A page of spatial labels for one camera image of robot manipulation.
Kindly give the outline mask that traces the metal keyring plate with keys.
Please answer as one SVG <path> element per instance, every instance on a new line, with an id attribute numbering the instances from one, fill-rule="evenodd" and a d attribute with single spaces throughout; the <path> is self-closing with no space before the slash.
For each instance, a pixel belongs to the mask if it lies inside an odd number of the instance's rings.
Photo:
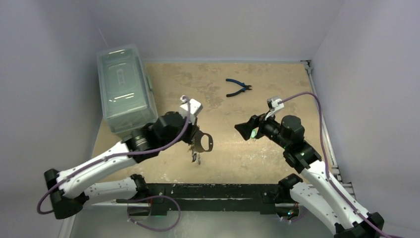
<path id="1" fill-rule="evenodd" d="M 213 137 L 205 132 L 198 131 L 193 139 L 192 144 L 189 147 L 191 152 L 192 163 L 197 162 L 198 165 L 201 164 L 201 154 L 206 152 L 211 152 L 214 147 Z"/>

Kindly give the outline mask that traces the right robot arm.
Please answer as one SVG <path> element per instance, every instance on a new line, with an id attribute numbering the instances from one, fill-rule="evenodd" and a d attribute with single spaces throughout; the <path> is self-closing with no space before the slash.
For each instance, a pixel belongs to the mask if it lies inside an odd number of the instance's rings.
<path id="1" fill-rule="evenodd" d="M 278 195 L 285 202 L 303 205 L 328 227 L 336 238 L 378 238 L 383 217 L 358 203 L 328 170 L 320 154 L 304 139 L 301 119 L 284 116 L 281 122 L 254 115 L 234 128 L 244 140 L 257 129 L 256 139 L 267 137 L 283 148 L 286 163 L 295 174 L 279 181 Z"/>

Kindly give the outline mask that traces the green tagged key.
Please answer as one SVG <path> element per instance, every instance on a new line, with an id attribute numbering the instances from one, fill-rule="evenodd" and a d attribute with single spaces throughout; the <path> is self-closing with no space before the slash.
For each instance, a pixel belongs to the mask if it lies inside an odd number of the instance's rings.
<path id="1" fill-rule="evenodd" d="M 257 135 L 258 130 L 255 128 L 253 129 L 252 133 L 251 133 L 251 138 L 255 139 L 256 135 Z"/>

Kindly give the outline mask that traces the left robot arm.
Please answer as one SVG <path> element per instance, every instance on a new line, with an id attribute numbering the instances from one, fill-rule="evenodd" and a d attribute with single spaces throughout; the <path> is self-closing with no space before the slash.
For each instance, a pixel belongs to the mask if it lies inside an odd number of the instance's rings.
<path id="1" fill-rule="evenodd" d="M 99 181 L 121 169 L 156 157 L 179 141 L 191 145 L 199 131 L 197 114 L 167 112 L 142 128 L 136 129 L 102 154 L 71 169 L 49 169 L 44 173 L 48 191 L 40 199 L 37 212 L 53 213 L 65 219 L 80 212 L 84 205 L 110 200 L 114 192 L 126 195 L 136 203 L 146 200 L 148 190 L 135 177 L 117 183 L 116 187 L 100 185 Z"/>

